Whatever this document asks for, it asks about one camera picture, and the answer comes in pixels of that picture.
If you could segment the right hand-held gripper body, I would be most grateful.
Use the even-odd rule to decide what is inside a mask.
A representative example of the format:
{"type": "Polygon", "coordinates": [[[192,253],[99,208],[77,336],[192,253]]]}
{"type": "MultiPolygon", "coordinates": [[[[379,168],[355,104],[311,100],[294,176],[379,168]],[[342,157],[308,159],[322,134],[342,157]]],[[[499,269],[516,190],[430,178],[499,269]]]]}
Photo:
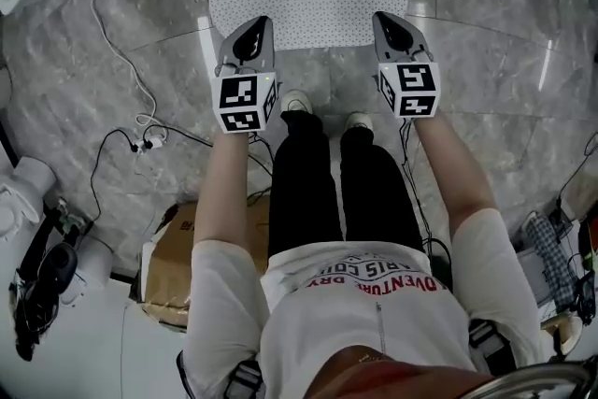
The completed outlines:
{"type": "Polygon", "coordinates": [[[372,23],[378,92],[399,119],[431,118],[441,97],[441,79],[423,33],[383,11],[373,15],[372,23]]]}

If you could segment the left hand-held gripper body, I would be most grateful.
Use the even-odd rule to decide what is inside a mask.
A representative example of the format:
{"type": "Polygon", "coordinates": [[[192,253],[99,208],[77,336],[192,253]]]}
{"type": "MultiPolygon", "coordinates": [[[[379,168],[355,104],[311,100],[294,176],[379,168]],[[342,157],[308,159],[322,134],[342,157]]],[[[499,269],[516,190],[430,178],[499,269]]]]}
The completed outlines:
{"type": "Polygon", "coordinates": [[[278,100],[269,17],[251,19],[223,40],[210,88],[216,120],[224,133],[265,130],[278,100]]]}

